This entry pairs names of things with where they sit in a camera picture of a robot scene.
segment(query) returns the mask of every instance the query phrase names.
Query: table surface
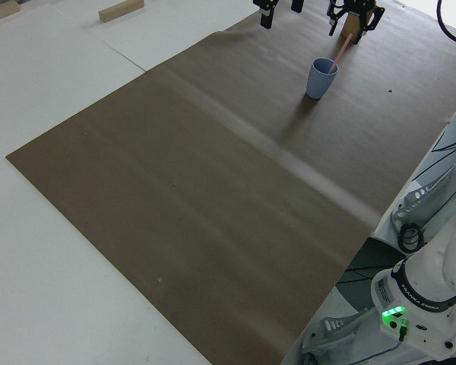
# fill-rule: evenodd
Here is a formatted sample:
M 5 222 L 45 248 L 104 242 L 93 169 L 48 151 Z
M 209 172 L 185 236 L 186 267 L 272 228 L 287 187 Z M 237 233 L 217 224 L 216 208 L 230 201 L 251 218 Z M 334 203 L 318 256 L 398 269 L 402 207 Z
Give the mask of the table surface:
M 0 21 L 0 365 L 208 363 L 5 159 L 256 10 L 150 0 L 102 24 L 116 2 L 33 0 Z

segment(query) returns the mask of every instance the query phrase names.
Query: straw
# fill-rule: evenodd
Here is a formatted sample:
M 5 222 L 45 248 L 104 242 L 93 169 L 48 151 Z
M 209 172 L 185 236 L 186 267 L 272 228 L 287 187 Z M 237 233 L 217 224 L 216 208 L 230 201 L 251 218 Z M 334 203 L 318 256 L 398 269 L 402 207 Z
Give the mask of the straw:
M 347 40 L 344 41 L 343 46 L 340 49 L 340 52 L 337 54 L 336 59 L 333 61 L 333 65 L 329 69 L 328 74 L 332 73 L 332 71 L 336 67 L 336 64 L 338 63 L 338 61 L 340 60 L 341 56 L 343 55 L 344 50 L 348 47 L 348 43 L 350 43 L 351 38 L 353 38 L 353 33 L 348 34 Z

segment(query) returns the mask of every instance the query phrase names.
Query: plastic cup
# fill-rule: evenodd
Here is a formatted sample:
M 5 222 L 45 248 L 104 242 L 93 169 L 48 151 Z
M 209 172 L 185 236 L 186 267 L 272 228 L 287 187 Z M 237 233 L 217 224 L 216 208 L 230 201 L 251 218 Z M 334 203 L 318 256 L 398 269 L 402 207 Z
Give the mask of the plastic cup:
M 306 87 L 306 94 L 308 97 L 311 97 L 312 99 L 321 99 L 326 91 L 328 91 L 331 82 L 333 82 L 340 69 L 339 66 L 336 65 L 329 74 L 328 72 L 332 65 L 333 60 L 331 59 L 315 59 L 312 62 Z

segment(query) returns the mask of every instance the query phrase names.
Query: brown mat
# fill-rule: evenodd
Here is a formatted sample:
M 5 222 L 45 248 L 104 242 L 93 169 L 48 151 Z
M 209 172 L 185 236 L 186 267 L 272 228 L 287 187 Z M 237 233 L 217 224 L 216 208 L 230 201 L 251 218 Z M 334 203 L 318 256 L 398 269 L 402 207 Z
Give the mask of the brown mat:
M 304 97 L 341 40 L 286 3 L 8 156 L 215 365 L 282 360 L 456 109 L 456 45 L 393 2 Z

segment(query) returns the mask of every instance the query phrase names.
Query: black label band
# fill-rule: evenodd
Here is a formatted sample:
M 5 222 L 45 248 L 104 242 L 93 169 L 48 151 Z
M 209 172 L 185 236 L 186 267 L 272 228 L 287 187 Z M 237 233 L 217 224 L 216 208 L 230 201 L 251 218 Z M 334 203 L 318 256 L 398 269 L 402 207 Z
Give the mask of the black label band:
M 404 296 L 414 305 L 427 312 L 441 313 L 448 310 L 456 304 L 456 296 L 445 300 L 444 302 L 433 302 L 418 294 L 411 286 L 405 275 L 405 263 L 407 259 L 403 260 L 397 271 L 392 270 L 391 276 L 397 282 L 398 287 Z

